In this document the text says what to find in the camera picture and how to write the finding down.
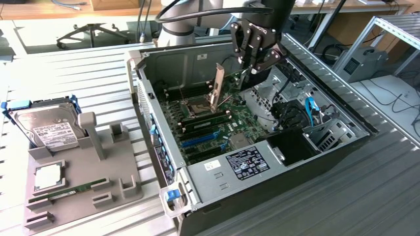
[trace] desk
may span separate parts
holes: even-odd
[[[80,0],[68,0],[66,2],[80,2]],[[149,20],[154,19],[156,14],[161,10],[160,1],[154,0],[156,4],[150,7]],[[336,9],[338,0],[334,3],[325,4],[321,9],[321,13],[325,13],[325,17],[321,21],[320,27],[314,33],[313,39],[309,43],[309,47],[313,46],[320,33],[326,25],[326,22],[332,16],[332,12]],[[412,3],[406,0],[398,0],[400,11],[397,14],[402,14]],[[316,14],[318,12],[320,5],[306,3],[302,6],[294,6],[292,14]],[[26,51],[21,39],[16,33],[16,27],[26,27],[38,24],[50,24],[50,19],[54,24],[77,24],[77,22],[89,23],[110,23],[113,21],[136,21],[138,9],[120,9],[120,10],[102,10],[93,11],[89,3],[81,6],[81,11],[54,5],[49,0],[28,0],[26,4],[18,5],[4,5],[2,11],[0,12],[0,29],[4,32],[4,36],[9,41],[10,47],[16,55],[25,55]],[[357,0],[346,0],[345,5],[340,12],[374,12],[386,11],[388,5],[364,5]]]

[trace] blue pcie slot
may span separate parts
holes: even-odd
[[[196,138],[193,140],[185,141],[185,142],[182,142],[181,147],[186,148],[186,147],[190,147],[190,146],[193,146],[196,144],[200,144],[200,143],[204,143],[204,142],[206,142],[209,140],[213,140],[213,139],[217,138],[218,133],[220,133],[220,130],[213,132],[212,134],[208,134],[208,135],[205,135],[202,137],[198,137],[198,138]]]

